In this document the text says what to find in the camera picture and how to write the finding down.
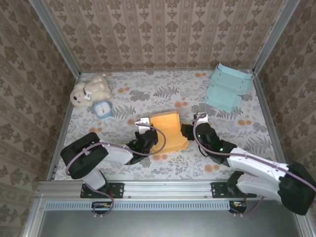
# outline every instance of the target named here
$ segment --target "gray floor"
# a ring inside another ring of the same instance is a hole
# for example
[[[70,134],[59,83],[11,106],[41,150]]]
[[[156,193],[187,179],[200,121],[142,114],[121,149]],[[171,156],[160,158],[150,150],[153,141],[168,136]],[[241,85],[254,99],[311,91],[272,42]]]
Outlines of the gray floor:
[[[264,201],[248,216],[227,211],[47,211],[39,237],[301,237],[294,214]]]

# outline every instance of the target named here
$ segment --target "floral patterned surface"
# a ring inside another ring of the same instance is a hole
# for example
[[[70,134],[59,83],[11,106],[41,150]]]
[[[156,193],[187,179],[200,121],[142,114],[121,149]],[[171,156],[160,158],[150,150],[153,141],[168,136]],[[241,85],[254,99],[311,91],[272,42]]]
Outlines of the floral patterned surface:
[[[181,122],[192,123],[194,113],[206,111],[209,123],[222,139],[234,142],[251,153],[275,160],[254,86],[248,94],[242,96],[241,105],[229,114],[204,103],[212,73],[109,73],[107,79],[114,94],[110,100],[113,116],[100,120],[92,108],[74,108],[64,145],[92,131],[105,141],[124,144],[135,138],[134,132],[137,129],[134,122],[140,117],[177,110]],[[82,74],[81,80],[89,81],[95,75]],[[217,179],[228,178],[233,172],[203,157],[195,142],[191,142],[185,150],[150,156],[132,166],[103,161],[98,168],[109,180]],[[70,179],[65,175],[62,159],[55,179]]]

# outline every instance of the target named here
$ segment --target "patterned wallpaper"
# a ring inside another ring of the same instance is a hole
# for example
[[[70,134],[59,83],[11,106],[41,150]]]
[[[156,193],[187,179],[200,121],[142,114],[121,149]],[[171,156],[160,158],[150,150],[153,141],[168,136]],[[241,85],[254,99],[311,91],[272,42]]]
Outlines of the patterned wallpaper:
[[[285,156],[316,179],[315,0],[301,0],[259,78]]]
[[[27,0],[0,0],[0,236],[27,221],[74,77]]]
[[[285,0],[44,0],[82,71],[251,68]]]

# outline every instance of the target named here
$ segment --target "teal box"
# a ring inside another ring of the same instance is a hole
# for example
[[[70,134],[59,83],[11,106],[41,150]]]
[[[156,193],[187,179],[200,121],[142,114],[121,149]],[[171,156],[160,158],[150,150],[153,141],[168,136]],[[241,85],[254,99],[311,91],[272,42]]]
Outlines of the teal box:
[[[231,113],[241,103],[241,97],[220,87],[210,86],[206,91],[205,103]]]
[[[218,64],[211,77],[213,86],[231,91],[237,95],[245,95],[252,85],[252,74]]]

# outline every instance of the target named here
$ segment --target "white plush toy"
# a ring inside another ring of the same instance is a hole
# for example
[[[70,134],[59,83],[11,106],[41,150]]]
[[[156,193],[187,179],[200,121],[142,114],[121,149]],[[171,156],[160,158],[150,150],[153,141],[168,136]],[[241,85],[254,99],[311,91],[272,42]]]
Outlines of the white plush toy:
[[[112,97],[105,74],[96,76],[87,84],[79,82],[70,94],[70,101],[77,107],[90,107],[93,103],[108,100]]]

